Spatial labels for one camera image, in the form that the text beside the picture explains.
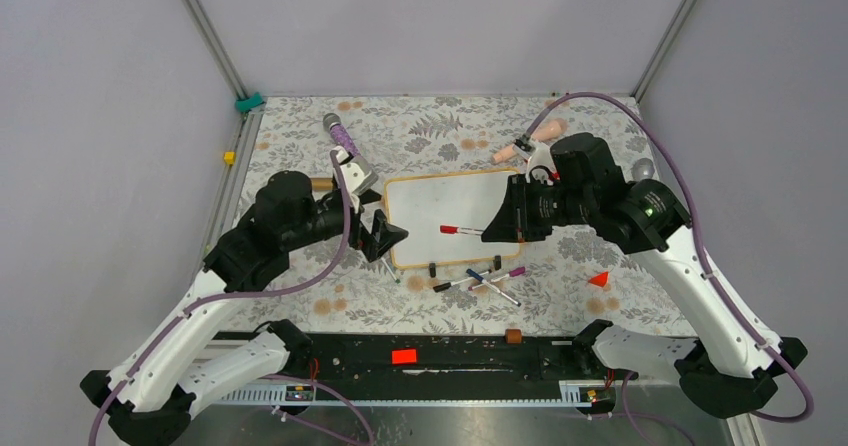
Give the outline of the red capped whiteboard marker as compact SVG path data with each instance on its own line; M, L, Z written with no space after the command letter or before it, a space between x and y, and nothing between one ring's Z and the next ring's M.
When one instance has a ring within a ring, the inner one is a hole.
M467 227L460 227L460 226L451 226L451 225L441 225L439 227L439 232L441 234L446 234L446 235L481 236L483 234L483 230L481 230L481 229L467 228Z

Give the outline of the yellow framed whiteboard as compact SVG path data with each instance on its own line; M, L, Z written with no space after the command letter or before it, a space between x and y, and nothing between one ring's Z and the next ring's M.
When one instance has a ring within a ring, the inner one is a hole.
M388 222L408 231L391 249L402 270L503 260L521 254L517 243L484 243L477 235L447 234L443 226L482 231L502 205L513 168L393 178L383 199Z

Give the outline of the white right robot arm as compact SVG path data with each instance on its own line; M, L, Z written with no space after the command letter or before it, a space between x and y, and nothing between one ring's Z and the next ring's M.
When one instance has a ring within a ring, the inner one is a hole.
M644 268L694 329L686 339L629 331L596 320L574 340L583 376L608 369L677 385L707 414L727 419L763 408L777 378L806 357L803 343L782 337L730 289L715 289L719 270L696 248L694 224L663 183L628 181L608 144L578 133L542 146L545 164L511 175L503 204L482 233L485 243L545 240L557 227L586 225Z

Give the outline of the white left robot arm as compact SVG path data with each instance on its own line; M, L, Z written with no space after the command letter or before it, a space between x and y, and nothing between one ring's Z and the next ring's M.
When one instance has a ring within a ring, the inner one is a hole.
M314 373L312 340L289 320L271 322L208 364L196 359L248 301L269 295L294 251L338 238L341 249L374 262L403 241L407 232L382 211L371 227L363 225L363 207L377 200L358 173L338 174L321 198L301 172L273 175L151 337L122 364L83 378L80 387L98 409L97 422L128 445L169 445L206 407L253 380Z

